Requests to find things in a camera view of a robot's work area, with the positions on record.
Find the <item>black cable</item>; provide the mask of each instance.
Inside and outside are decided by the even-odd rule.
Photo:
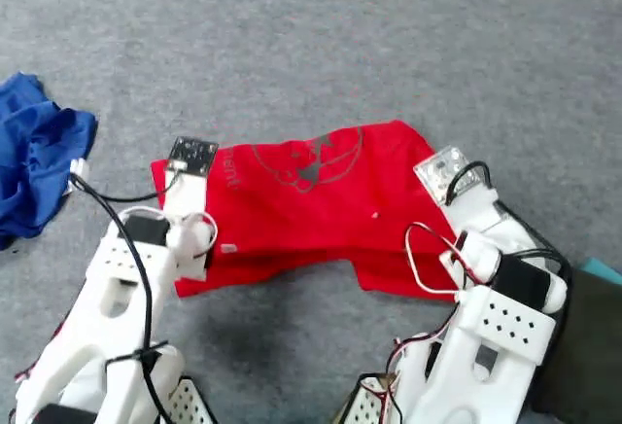
[[[555,248],[555,246],[553,246],[553,244],[548,241],[548,239],[546,239],[538,230],[532,227],[529,223],[523,220],[514,210],[505,205],[502,200],[497,200],[496,205],[498,206],[498,208],[500,208],[502,211],[504,211],[510,217],[516,220],[519,224],[521,224],[529,234],[531,234],[540,242],[540,244],[542,244],[547,249],[550,249],[551,251],[559,254],[559,251]]]
[[[135,202],[142,202],[143,200],[149,200],[151,198],[156,198],[156,197],[160,197],[161,195],[165,195],[166,193],[168,193],[168,191],[170,191],[170,189],[173,187],[173,185],[175,184],[175,182],[177,181],[177,179],[179,178],[180,173],[177,172],[175,173],[175,175],[173,176],[173,179],[171,179],[170,184],[164,188],[162,191],[156,191],[154,193],[149,193],[149,194],[145,194],[145,195],[138,195],[136,197],[113,197],[110,195],[105,195],[102,194],[98,191],[96,191],[99,196],[101,196],[101,198],[103,198],[104,200],[107,200],[109,202],[116,202],[116,203],[135,203]]]
[[[151,288],[151,285],[149,284],[149,277],[147,275],[147,270],[145,269],[145,266],[143,265],[143,261],[140,257],[140,254],[138,253],[138,250],[136,249],[136,246],[134,245],[134,241],[132,241],[131,236],[127,233],[127,229],[125,228],[125,225],[119,218],[119,215],[117,215],[117,212],[115,212],[115,209],[110,206],[110,203],[108,203],[100,194],[97,193],[97,191],[94,188],[92,188],[84,179],[82,179],[77,174],[71,173],[70,179],[74,185],[77,185],[78,189],[89,194],[91,197],[93,197],[97,201],[97,203],[99,203],[99,205],[102,206],[104,210],[106,210],[106,213],[108,213],[108,215],[113,220],[113,222],[115,222],[115,225],[117,225],[117,228],[119,229],[119,233],[121,234],[121,237],[124,239],[129,249],[129,252],[134,258],[134,262],[136,263],[136,267],[138,269],[138,274],[140,275],[140,279],[141,279],[141,282],[143,283],[143,288],[145,290],[145,332],[143,335],[142,350],[150,351],[154,301],[153,301],[153,296],[152,296],[152,288]],[[156,388],[154,387],[154,383],[152,382],[151,374],[142,356],[140,357],[140,364],[143,369],[143,377],[145,378],[145,384],[147,385],[147,390],[149,391],[149,394],[152,400],[154,401],[154,405],[155,405],[155,408],[157,409],[157,412],[164,419],[164,422],[166,424],[174,424],[174,422],[171,420],[170,416],[166,412],[166,409],[164,409],[164,405],[160,401],[159,396],[157,395]]]
[[[454,176],[454,178],[449,183],[449,186],[447,186],[447,194],[445,195],[445,205],[447,206],[451,205],[451,202],[453,202],[454,198],[456,198],[455,190],[456,190],[456,186],[458,185],[458,182],[461,179],[463,179],[465,175],[473,168],[482,168],[482,171],[484,171],[484,184],[486,184],[486,187],[488,189],[493,188],[493,184],[490,180],[490,168],[488,167],[488,164],[486,164],[485,161],[481,161],[481,160],[472,161],[467,166],[465,166],[463,169],[458,171],[456,173],[456,176]]]

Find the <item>gray carpet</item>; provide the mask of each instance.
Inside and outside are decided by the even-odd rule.
[[[619,268],[620,14],[622,0],[0,0],[0,78],[36,73],[98,115],[91,181],[114,194],[149,190],[178,134],[279,141],[401,118],[488,161],[504,200],[574,262]],[[107,223],[75,195],[0,253],[1,409]],[[334,263],[171,299],[157,337],[222,422],[319,423],[393,336],[447,308],[364,293]]]

